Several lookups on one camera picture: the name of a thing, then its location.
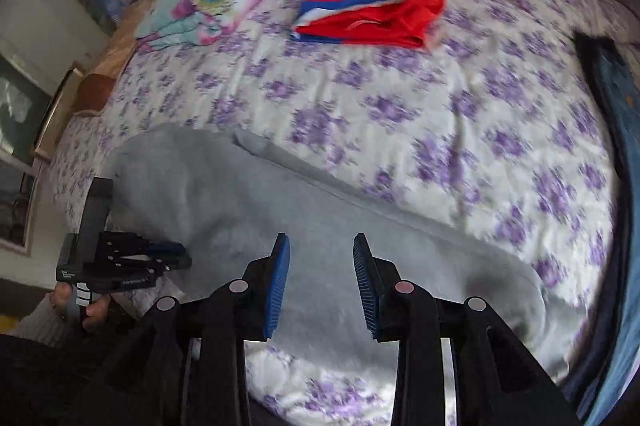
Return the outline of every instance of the white wall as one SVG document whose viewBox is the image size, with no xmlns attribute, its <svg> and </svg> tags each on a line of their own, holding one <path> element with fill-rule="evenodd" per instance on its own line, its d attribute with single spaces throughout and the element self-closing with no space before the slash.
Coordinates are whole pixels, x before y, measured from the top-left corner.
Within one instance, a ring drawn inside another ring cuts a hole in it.
<svg viewBox="0 0 640 426">
<path fill-rule="evenodd" d="M 89 66 L 107 40 L 78 0 L 0 0 L 0 53 L 48 94 L 73 61 Z M 0 278 L 52 288 L 66 225 L 44 184 L 33 202 L 30 256 L 0 249 Z"/>
<path fill-rule="evenodd" d="M 49 94 L 107 41 L 78 0 L 0 0 L 0 53 Z"/>
<path fill-rule="evenodd" d="M 56 284 L 56 264 L 65 239 L 66 224 L 44 184 L 40 183 L 42 187 L 34 200 L 31 255 L 27 257 L 0 249 L 0 278 L 49 289 Z"/>
</svg>

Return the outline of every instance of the person's hand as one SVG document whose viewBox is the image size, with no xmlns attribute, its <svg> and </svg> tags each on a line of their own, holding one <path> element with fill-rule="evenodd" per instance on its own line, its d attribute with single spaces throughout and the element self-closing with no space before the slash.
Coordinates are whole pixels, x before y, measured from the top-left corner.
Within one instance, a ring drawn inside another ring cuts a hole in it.
<svg viewBox="0 0 640 426">
<path fill-rule="evenodd" d="M 55 308 L 58 314 L 65 313 L 66 303 L 71 297 L 72 289 L 68 283 L 58 282 L 55 289 L 50 295 L 51 304 Z M 105 294 L 100 297 L 98 301 L 93 302 L 86 308 L 87 317 L 82 321 L 84 330 L 90 332 L 95 330 L 98 326 L 104 323 L 107 319 L 107 310 L 109 308 L 109 302 L 111 296 Z"/>
</svg>

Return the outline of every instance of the bed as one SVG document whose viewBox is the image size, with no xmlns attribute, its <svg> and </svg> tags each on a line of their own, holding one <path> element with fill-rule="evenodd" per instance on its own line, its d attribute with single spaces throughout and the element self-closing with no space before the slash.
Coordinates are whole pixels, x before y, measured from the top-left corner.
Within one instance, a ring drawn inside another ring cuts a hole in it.
<svg viewBox="0 0 640 426">
<path fill-rule="evenodd" d="M 173 121 L 240 126 L 363 192 L 517 255 L 588 316 L 611 241 L 618 178 L 571 42 L 609 34 L 640 77 L 625 0 L 447 0 L 422 51 L 299 43 L 300 0 L 263 0 L 209 47 L 137 54 L 102 115 L 69 123 L 49 169 L 77 229 L 105 157 Z M 129 297 L 144 312 L 169 278 Z M 569 366 L 585 318 L 564 353 Z M 294 424 L 386 424 L 393 387 L 247 345 L 252 395 Z M 447 412 L 454 420 L 454 401 Z"/>
</svg>

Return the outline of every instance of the red cloth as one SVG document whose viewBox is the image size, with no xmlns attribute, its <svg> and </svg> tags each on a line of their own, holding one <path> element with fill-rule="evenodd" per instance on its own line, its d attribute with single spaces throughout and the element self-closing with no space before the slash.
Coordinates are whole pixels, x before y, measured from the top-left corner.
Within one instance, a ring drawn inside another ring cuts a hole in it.
<svg viewBox="0 0 640 426">
<path fill-rule="evenodd" d="M 305 0 L 323 3 L 349 0 Z M 297 26 L 302 35 L 334 38 L 343 43 L 386 44 L 402 47 L 423 47 L 425 30 L 442 14 L 446 0 L 402 0 L 380 6 L 363 5 L 356 10 L 337 10 L 325 18 L 315 20 L 308 26 Z"/>
</svg>

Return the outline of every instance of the framed picture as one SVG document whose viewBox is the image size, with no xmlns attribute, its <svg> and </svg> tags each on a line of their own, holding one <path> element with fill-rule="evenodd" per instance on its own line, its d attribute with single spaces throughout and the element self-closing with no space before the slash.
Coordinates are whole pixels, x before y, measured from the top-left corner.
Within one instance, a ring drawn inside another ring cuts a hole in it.
<svg viewBox="0 0 640 426">
<path fill-rule="evenodd" d="M 0 247 L 29 253 L 36 175 L 3 162 L 0 155 Z"/>
<path fill-rule="evenodd" d="M 0 151 L 9 162 L 33 165 L 31 149 L 50 102 L 49 94 L 0 55 Z"/>
</svg>

